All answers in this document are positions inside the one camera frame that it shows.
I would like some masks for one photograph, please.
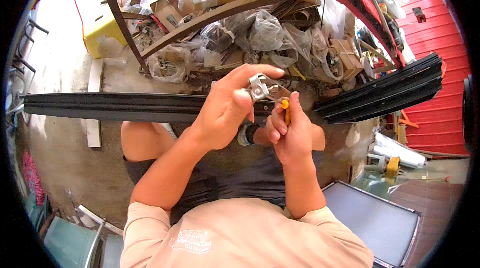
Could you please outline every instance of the red wall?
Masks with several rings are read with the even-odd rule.
[[[435,51],[447,65],[442,89],[435,98],[405,109],[409,119],[420,126],[407,127],[407,145],[426,151],[467,154],[462,132],[462,96],[463,79],[470,73],[470,67],[460,34],[442,0],[399,3],[406,18],[397,22],[416,58]],[[414,7],[421,7],[427,22],[417,23]]]

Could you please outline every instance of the beige t-shirt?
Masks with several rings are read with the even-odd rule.
[[[372,252],[327,208],[296,220],[253,198],[220,199],[170,226],[166,212],[138,202],[128,208],[120,266],[368,267]]]

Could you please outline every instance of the yellow container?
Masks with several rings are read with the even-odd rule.
[[[108,6],[101,7],[98,16],[85,21],[83,32],[85,44],[94,59],[101,58],[99,45],[109,37],[117,39],[122,46],[127,45],[127,40],[123,37],[120,27]]]

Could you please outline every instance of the t-shirt logo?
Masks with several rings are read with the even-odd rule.
[[[207,232],[184,230],[178,233],[177,238],[171,238],[169,245],[194,254],[204,254],[212,248],[212,241],[205,242]]]

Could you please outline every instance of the yellow screwdriver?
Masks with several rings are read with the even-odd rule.
[[[290,108],[289,108],[289,98],[285,97],[285,99],[282,101],[280,107],[282,109],[285,109],[285,124],[288,127],[290,124]]]

